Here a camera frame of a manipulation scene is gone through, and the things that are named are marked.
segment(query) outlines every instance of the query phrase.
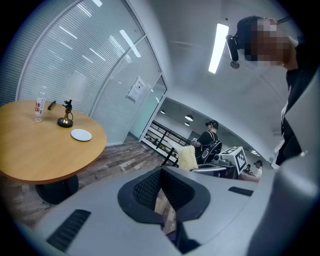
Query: yellow towel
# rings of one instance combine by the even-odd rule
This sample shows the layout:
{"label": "yellow towel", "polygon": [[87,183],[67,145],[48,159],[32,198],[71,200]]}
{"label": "yellow towel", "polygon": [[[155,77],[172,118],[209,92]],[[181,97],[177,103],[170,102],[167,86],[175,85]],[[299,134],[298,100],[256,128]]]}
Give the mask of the yellow towel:
{"label": "yellow towel", "polygon": [[178,165],[186,171],[198,168],[194,146],[184,146],[178,150]]}

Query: white lampshade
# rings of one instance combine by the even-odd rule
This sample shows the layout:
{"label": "white lampshade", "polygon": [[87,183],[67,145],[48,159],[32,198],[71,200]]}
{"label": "white lampshade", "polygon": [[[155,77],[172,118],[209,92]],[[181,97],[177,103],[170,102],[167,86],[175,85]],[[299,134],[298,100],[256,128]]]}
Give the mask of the white lampshade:
{"label": "white lampshade", "polygon": [[69,100],[81,102],[84,96],[86,85],[87,77],[83,74],[75,72],[66,84],[62,96]]}

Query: white plate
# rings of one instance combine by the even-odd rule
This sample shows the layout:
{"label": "white plate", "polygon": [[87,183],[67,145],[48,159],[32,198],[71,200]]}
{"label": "white plate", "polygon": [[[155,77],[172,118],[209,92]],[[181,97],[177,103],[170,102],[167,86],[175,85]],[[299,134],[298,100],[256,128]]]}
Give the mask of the white plate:
{"label": "white plate", "polygon": [[71,136],[82,142],[90,141],[92,138],[91,133],[83,129],[73,129],[71,131]]}

